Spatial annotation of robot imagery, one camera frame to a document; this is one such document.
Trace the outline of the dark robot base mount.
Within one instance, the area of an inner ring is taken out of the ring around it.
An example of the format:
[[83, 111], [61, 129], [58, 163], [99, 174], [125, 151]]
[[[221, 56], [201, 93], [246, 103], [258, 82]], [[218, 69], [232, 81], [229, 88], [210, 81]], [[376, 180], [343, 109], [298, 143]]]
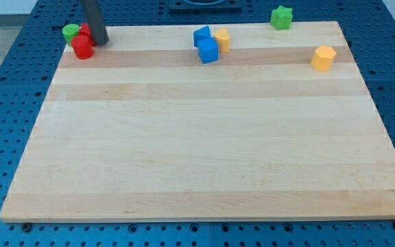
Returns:
[[241, 11], [242, 0], [168, 0], [167, 5], [172, 13]]

